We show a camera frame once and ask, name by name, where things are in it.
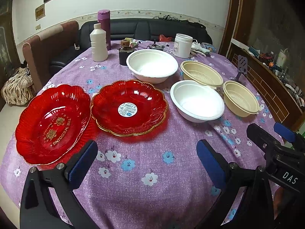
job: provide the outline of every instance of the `beige bowl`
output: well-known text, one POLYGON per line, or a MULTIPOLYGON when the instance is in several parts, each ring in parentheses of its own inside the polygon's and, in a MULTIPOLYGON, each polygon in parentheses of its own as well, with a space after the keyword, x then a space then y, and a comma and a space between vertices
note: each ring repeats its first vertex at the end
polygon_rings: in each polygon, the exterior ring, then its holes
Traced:
POLYGON ((184 80, 194 80, 212 89, 222 86, 222 76, 211 67, 192 60, 183 61, 180 65, 184 80))
POLYGON ((226 81, 223 85, 224 101, 227 107, 240 117, 254 115, 259 110, 259 104, 252 92, 235 81, 226 81))

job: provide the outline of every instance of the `floor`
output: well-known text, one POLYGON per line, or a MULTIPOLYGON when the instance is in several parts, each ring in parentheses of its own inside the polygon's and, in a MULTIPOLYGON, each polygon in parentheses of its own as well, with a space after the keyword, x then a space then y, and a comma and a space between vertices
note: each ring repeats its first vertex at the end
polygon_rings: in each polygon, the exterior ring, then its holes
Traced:
MULTIPOLYGON (((26 108, 24 106, 9 106, 5 104, 0 112, 0 164, 2 163, 3 156, 5 154, 6 146, 11 139, 13 132, 19 122, 19 116, 22 111, 26 108)), ((0 185, 0 207, 13 222, 13 224, 20 228, 19 225, 19 208, 11 201, 7 196, 4 189, 0 185)))

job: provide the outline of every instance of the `purple tablecloth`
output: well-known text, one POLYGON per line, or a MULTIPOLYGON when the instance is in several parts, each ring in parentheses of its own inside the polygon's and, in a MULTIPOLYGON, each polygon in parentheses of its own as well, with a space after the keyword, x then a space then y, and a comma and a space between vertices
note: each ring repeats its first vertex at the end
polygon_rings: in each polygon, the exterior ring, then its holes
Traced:
MULTIPOLYGON (((143 42, 138 48, 146 48, 149 43, 143 42)), ((92 96, 114 81, 135 79, 127 66, 119 65, 118 47, 117 42, 112 42, 108 59, 101 63, 93 62, 91 49, 88 49, 57 73, 43 90, 68 83, 83 87, 92 96)), ((165 51, 171 53, 172 48, 173 43, 170 43, 165 51)), ((176 59, 179 64, 185 60, 176 59)), ((235 66, 218 54, 191 59, 211 66, 224 81, 237 75, 235 66)), ((245 77, 240 80, 260 103, 258 114, 240 118, 225 107, 220 119, 201 124, 181 117, 170 99, 170 87, 182 79, 179 68, 164 83, 156 85, 164 92, 169 111, 164 130, 152 139, 131 143, 124 137, 102 131, 98 135, 96 142, 100 152, 74 193, 100 228, 191 228, 203 218, 220 193, 197 157, 198 140, 206 139, 228 162, 234 161, 249 169, 265 165, 263 152, 246 136, 250 123, 257 123, 282 142, 273 131, 270 111, 245 77)), ((16 152, 13 135, 0 175, 2 186, 16 205, 21 200, 30 167, 16 152)), ((234 216, 240 195, 227 220, 234 216)), ((68 220, 57 198, 54 200, 60 216, 68 220)))

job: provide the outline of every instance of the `white glove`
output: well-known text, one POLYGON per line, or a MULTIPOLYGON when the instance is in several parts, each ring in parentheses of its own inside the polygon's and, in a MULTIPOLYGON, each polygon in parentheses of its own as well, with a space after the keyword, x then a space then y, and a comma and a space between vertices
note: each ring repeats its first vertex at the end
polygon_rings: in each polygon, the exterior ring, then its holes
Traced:
POLYGON ((199 43, 192 43, 191 54, 196 56, 196 54, 200 54, 206 57, 206 54, 210 53, 210 50, 202 48, 199 43))

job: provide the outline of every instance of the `sticker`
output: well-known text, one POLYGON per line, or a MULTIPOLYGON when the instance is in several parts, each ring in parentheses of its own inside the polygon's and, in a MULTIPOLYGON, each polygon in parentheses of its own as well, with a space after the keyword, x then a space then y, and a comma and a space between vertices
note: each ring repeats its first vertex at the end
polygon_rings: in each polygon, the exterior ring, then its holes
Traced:
POLYGON ((173 45, 173 54, 176 55, 178 51, 179 42, 175 41, 175 44, 173 45))
POLYGON ((131 102, 125 102, 125 103, 123 103, 119 106, 117 111, 119 112, 119 114, 121 116, 131 117, 131 116, 134 116, 137 113, 138 108, 135 104, 133 104, 131 102))

